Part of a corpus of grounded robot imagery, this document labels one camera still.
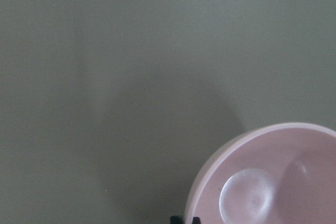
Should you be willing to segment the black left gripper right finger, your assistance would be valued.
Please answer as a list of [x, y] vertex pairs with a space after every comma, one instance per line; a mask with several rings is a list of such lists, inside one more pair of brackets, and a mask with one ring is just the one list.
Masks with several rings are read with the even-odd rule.
[[201, 224], [201, 220], [199, 217], [193, 217], [192, 224]]

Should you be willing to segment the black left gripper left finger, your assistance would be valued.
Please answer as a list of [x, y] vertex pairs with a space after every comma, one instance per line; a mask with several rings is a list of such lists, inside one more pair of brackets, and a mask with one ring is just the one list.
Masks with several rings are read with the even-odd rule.
[[182, 216], [170, 216], [170, 224], [182, 224]]

